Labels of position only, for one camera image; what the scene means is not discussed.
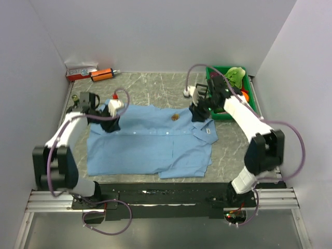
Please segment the brown gold brooch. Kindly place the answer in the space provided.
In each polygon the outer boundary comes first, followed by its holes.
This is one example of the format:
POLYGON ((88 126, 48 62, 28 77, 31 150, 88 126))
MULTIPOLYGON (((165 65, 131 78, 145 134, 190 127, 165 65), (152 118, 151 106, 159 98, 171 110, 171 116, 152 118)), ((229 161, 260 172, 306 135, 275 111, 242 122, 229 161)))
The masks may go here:
POLYGON ((179 114, 174 114, 174 115, 172 115, 172 117, 171 117, 171 120, 172 121, 177 121, 179 119, 179 114))

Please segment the light blue shirt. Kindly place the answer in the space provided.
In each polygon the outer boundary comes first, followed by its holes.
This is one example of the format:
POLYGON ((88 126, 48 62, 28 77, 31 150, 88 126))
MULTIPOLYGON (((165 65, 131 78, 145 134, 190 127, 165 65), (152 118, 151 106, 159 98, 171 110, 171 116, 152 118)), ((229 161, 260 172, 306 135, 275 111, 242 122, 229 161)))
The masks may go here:
POLYGON ((119 120, 119 131, 107 133, 92 124, 87 139, 88 175, 203 177, 218 136, 212 119, 191 119, 187 108, 131 105, 119 120), (177 121, 171 120, 174 114, 179 114, 177 121))

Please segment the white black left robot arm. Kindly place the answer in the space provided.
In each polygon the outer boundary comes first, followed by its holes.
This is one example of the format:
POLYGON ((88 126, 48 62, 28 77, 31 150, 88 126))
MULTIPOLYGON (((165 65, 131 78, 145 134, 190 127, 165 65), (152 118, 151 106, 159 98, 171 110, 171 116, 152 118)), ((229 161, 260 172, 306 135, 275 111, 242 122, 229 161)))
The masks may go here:
POLYGON ((92 92, 74 94, 72 100, 54 136, 33 149, 35 181, 39 190, 48 190, 55 198, 68 192, 84 198, 88 207, 96 209, 103 201, 101 188, 97 182, 79 176, 72 150, 90 124, 99 125, 107 133, 119 131, 120 116, 129 104, 119 100, 117 92, 103 107, 99 107, 100 96, 92 92))

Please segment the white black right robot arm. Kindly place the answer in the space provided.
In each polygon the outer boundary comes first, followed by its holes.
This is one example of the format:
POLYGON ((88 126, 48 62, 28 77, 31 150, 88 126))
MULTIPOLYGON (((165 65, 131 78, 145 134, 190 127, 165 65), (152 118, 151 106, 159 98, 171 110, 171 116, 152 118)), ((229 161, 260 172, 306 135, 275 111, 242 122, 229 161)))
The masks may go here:
POLYGON ((222 108, 248 140, 244 167, 226 190, 226 201, 236 207, 244 202, 260 177, 266 177, 283 163, 285 135, 264 123, 248 105, 242 91, 228 86, 223 77, 208 79, 207 88, 210 96, 205 98, 194 86, 187 86, 184 90, 184 96, 191 98, 192 121, 204 122, 211 110, 222 108))

